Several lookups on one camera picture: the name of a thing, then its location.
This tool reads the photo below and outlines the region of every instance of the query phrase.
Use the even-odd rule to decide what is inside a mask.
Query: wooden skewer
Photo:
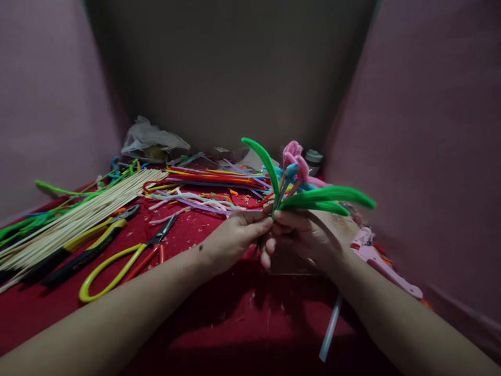
[[[95,226],[114,211],[126,205],[142,192],[142,185],[149,180],[161,180],[166,173],[158,170],[143,170],[103,192],[89,202],[75,208],[37,233],[29,242],[10,248],[11,253],[0,260],[0,270],[25,269],[57,250],[83,231]]]

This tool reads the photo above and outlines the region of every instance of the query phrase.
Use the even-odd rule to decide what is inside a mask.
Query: scissor blade
[[[155,236],[153,238],[151,238],[151,240],[149,241],[149,244],[150,245],[160,244],[160,242],[162,241],[162,239],[165,236],[165,234],[169,232],[169,230],[171,229],[171,227],[174,224],[174,222],[176,222],[177,217],[178,217],[178,215],[175,215],[175,216],[171,217],[171,219],[169,219],[169,221],[165,224],[165,226],[162,227],[155,234]]]

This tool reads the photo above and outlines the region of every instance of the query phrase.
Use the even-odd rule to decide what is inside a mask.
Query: white stick
[[[322,362],[325,363],[327,360],[327,354],[329,353],[330,342],[332,341],[332,336],[334,334],[334,329],[339,318],[339,311],[341,310],[341,304],[343,303],[343,296],[338,292],[338,298],[336,299],[336,304],[334,304],[334,309],[332,311],[332,316],[330,317],[329,326],[325,332],[324,343],[322,343],[322,348],[320,349],[320,354],[318,355]]]

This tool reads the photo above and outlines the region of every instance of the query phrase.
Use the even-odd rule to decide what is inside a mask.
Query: green leaf
[[[335,202],[298,202],[289,203],[286,199],[279,206],[279,210],[293,210],[293,209],[308,209],[308,210],[322,210],[323,212],[334,213],[343,217],[350,215],[350,212],[344,207]]]
[[[344,186],[329,186],[312,191],[297,193],[287,198],[284,202],[294,204],[321,201],[350,201],[365,206],[369,209],[374,209],[376,207],[376,202],[372,198],[356,190],[355,188]]]
[[[263,161],[263,164],[265,165],[266,170],[268,171],[268,175],[270,175],[271,186],[273,187],[273,192],[275,193],[275,197],[278,197],[280,186],[278,183],[277,172],[275,171],[275,167],[271,162],[270,155],[264,149],[263,146],[261,146],[254,140],[251,140],[250,138],[243,137],[242,142],[249,148],[251,148],[253,151],[255,151],[256,154],[261,158],[261,161]]]

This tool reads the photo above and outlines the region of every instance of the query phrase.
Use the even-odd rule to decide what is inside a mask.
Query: forearm
[[[412,296],[344,249],[326,261],[327,275],[369,335],[404,374],[499,373],[499,367]]]
[[[115,374],[155,329],[210,278],[189,249],[116,288],[0,359],[6,374]]]

